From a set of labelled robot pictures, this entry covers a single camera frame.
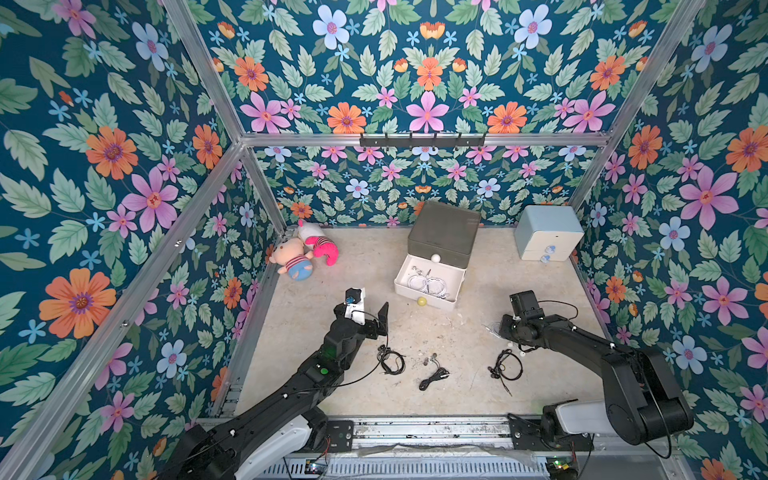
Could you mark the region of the white drawer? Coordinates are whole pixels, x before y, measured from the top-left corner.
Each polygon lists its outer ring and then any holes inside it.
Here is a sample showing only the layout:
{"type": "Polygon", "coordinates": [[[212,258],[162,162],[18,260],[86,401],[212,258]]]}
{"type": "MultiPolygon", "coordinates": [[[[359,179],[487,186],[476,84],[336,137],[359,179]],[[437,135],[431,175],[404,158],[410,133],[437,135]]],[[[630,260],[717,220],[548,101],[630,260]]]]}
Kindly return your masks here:
{"type": "Polygon", "coordinates": [[[455,309],[461,287],[464,283],[466,270],[427,260],[421,257],[407,255],[395,280],[394,289],[398,295],[415,300],[420,306],[430,306],[451,312],[455,309]],[[431,274],[444,279],[448,285],[449,293],[446,299],[439,299],[426,293],[412,290],[406,286],[410,275],[422,273],[431,274]]]}

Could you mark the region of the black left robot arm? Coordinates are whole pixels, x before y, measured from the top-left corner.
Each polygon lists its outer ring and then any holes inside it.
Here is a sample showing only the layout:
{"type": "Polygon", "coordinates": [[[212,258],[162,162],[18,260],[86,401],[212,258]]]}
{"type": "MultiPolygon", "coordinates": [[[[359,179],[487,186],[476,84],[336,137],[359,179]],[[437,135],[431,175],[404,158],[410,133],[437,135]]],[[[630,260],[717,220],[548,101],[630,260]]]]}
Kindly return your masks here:
{"type": "Polygon", "coordinates": [[[364,341],[388,335],[388,303],[376,314],[363,312],[361,324],[349,317],[354,312],[337,305],[322,345],[267,398],[210,430],[196,425],[185,432],[157,477],[255,479],[285,456],[317,448],[328,423],[318,405],[344,385],[364,341]]]}

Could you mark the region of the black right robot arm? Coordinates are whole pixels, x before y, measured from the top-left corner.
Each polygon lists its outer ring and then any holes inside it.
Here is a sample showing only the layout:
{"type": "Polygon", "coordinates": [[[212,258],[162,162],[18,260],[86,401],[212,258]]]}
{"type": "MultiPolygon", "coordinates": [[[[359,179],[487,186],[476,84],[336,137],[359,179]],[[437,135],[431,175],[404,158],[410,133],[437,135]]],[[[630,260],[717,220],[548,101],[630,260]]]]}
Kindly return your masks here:
{"type": "Polygon", "coordinates": [[[693,412],[656,347],[616,345],[561,315],[524,319],[505,314],[500,336],[560,353],[598,375],[610,431],[630,445],[693,427],[693,412]]]}

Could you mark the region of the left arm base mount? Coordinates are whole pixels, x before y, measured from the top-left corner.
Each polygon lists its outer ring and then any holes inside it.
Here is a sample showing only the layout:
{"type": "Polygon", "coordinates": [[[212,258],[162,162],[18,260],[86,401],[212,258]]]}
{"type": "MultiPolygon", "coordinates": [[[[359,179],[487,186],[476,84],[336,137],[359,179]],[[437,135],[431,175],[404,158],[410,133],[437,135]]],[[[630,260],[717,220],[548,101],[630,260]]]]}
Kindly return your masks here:
{"type": "Polygon", "coordinates": [[[312,450],[317,453],[345,453],[352,450],[355,422],[329,420],[317,430],[312,450]]]}

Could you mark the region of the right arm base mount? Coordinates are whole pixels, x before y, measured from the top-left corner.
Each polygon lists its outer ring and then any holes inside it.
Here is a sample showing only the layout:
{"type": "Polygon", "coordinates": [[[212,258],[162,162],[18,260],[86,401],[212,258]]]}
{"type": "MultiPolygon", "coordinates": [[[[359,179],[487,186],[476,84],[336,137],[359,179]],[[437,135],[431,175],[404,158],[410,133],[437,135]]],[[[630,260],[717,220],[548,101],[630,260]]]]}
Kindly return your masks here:
{"type": "Polygon", "coordinates": [[[556,415],[558,406],[573,401],[568,400],[546,405],[538,417],[524,417],[508,413],[506,419],[514,448],[527,451],[590,451],[594,447],[592,437],[587,433],[567,433],[556,415]]]}

